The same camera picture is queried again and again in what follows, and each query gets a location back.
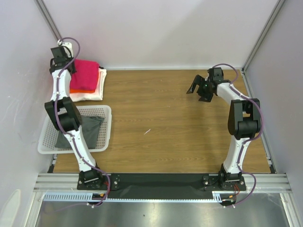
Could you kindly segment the pink t shirt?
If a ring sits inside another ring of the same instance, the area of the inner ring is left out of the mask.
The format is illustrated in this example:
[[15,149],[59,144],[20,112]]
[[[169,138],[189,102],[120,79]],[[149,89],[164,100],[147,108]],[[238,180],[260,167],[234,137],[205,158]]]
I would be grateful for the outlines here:
[[99,78],[99,64],[95,61],[75,60],[76,71],[71,76],[70,90],[95,90]]

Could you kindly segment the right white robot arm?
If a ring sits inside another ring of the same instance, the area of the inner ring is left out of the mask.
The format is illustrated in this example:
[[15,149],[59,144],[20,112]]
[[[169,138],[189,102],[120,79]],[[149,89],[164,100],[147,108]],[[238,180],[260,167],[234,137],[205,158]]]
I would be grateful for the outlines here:
[[242,166],[248,146],[263,132],[260,101],[245,96],[230,80],[224,79],[222,68],[212,67],[207,73],[206,78],[195,76],[187,94],[196,91],[199,100],[208,103],[213,96],[218,96],[229,104],[227,127],[231,143],[217,178],[204,177],[203,184],[206,189],[214,186],[222,191],[243,190],[245,183]]

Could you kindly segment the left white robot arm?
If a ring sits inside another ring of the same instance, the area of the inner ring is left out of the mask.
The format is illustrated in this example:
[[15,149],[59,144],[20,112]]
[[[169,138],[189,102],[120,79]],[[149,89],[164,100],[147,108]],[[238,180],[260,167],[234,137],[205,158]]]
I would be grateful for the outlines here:
[[75,72],[74,57],[65,45],[52,48],[50,73],[53,94],[45,110],[57,131],[67,139],[79,165],[78,190],[100,190],[104,177],[92,157],[82,132],[82,117],[70,98],[71,74]]

